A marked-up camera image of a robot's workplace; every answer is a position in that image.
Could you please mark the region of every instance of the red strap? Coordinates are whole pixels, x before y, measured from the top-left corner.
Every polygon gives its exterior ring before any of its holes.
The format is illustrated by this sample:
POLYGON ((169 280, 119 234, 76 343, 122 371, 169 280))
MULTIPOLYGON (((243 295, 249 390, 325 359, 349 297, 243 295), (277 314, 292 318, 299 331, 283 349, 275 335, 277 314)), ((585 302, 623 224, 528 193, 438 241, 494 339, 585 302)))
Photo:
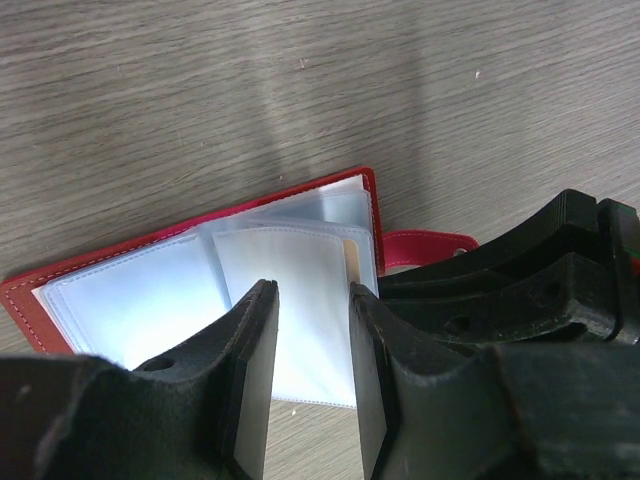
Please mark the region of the red strap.
POLYGON ((430 265, 464 251, 478 248, 478 242, 467 235, 397 230, 383 235, 385 270, 401 266, 430 265))

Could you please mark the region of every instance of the transparent page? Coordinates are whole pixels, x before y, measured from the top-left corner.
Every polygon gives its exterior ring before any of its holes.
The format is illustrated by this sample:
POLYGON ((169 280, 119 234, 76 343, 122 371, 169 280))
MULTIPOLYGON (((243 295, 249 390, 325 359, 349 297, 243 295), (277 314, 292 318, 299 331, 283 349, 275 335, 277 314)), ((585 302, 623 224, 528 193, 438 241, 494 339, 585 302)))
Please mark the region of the transparent page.
POLYGON ((275 398, 355 406, 343 242, 292 228, 213 235, 232 302, 257 280, 280 295, 275 398))
POLYGON ((287 227, 304 229, 310 232, 335 235, 343 241, 353 241, 355 244, 357 267, 359 270, 359 278, 356 281, 366 286, 375 295, 378 295, 378 277, 376 274, 373 235, 370 231, 360 227, 346 226, 332 222, 319 222, 314 220, 285 217, 245 217, 243 228, 258 227, 287 227))
POLYGON ((87 351, 88 347, 86 346, 86 344, 82 343, 78 338, 72 336, 69 329, 66 328, 66 322, 62 320, 63 315, 56 314, 53 307, 49 304, 47 299, 42 295, 42 290, 44 288, 46 288, 46 285, 43 285, 42 287, 34 288, 33 290, 31 290, 31 294, 34 297, 36 297, 36 300, 38 300, 38 303, 40 303, 40 306, 44 309, 45 312, 47 312, 47 315, 49 315, 49 318, 51 319, 55 327, 58 329, 58 331, 60 332, 60 335, 62 335, 62 338, 64 338, 64 341, 67 343, 67 345, 71 347, 71 350, 74 352, 87 351))
POLYGON ((135 368, 231 307, 197 232, 56 279, 42 298, 79 351, 135 368))
POLYGON ((304 198, 272 203, 252 209, 245 214, 342 223, 372 230, 371 196, 366 191, 342 193, 316 191, 313 195, 304 198))

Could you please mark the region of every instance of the red card holder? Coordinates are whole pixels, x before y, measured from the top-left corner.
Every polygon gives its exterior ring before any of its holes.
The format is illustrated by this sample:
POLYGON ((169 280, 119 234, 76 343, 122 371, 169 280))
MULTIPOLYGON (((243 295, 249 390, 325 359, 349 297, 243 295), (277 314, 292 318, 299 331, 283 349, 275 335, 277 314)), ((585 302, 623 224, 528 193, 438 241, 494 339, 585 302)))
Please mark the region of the red card holder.
POLYGON ((178 223, 160 231, 149 233, 142 237, 134 238, 111 247, 102 248, 100 250, 69 258, 53 265, 32 270, 3 282, 0 285, 0 301, 36 351, 71 353, 71 348, 67 345, 62 335, 49 318, 49 315, 47 315, 36 297, 32 294, 34 289, 41 287, 54 278, 173 237, 174 235, 178 235, 201 223, 228 217, 252 208, 267 205, 276 200, 281 200, 292 195, 314 190, 358 175, 362 176, 363 186, 371 195, 376 267, 378 274, 382 275, 384 273, 385 263, 375 175, 372 169, 368 167, 359 167, 330 175, 328 177, 319 178, 303 185, 298 185, 241 205, 236 205, 234 207, 225 208, 200 217, 192 218, 191 220, 178 223))
POLYGON ((111 247, 78 255, 62 262, 29 271, 8 279, 0 285, 0 302, 7 309, 16 322, 16 325, 22 330, 34 350, 49 353, 72 353, 71 348, 67 345, 53 321, 49 318, 49 315, 33 295, 32 291, 34 289, 41 287, 54 278, 165 240, 201 223, 228 217, 252 208, 267 205, 276 200, 281 200, 359 175, 362 176, 365 190, 367 190, 371 196, 375 261, 379 276, 384 275, 388 268, 401 265, 428 265, 450 258, 455 251, 460 248, 472 250, 478 246, 475 240, 464 235, 423 230, 391 232, 383 237, 375 175, 372 169, 359 167, 313 180, 303 185, 298 185, 234 207, 192 218, 111 247), (388 255, 388 261, 386 262, 385 252, 388 255))

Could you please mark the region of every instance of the card holder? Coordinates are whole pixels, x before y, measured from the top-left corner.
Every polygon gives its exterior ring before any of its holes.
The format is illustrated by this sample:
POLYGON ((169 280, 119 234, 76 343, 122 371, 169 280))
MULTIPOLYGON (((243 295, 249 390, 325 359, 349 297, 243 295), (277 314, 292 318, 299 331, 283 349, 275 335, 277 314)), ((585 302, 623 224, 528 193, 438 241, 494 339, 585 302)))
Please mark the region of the card holder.
POLYGON ((41 296, 76 352, 135 368, 230 309, 211 246, 189 231, 60 277, 41 296))
POLYGON ((355 406, 342 239, 270 227, 214 233, 213 240, 232 302, 258 279, 278 283, 274 398, 355 406))

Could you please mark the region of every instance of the gray wooden surface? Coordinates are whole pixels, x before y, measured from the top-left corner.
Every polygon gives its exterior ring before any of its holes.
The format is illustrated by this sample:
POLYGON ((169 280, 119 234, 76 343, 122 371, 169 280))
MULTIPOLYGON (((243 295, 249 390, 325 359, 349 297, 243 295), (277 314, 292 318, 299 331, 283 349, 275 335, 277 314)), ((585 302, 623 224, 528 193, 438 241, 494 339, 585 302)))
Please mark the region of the gray wooden surface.
MULTIPOLYGON (((0 273, 360 164, 386 229, 640 206, 639 124, 634 0, 7 0, 0 273)), ((274 404, 266 478, 361 478, 356 425, 274 404)))

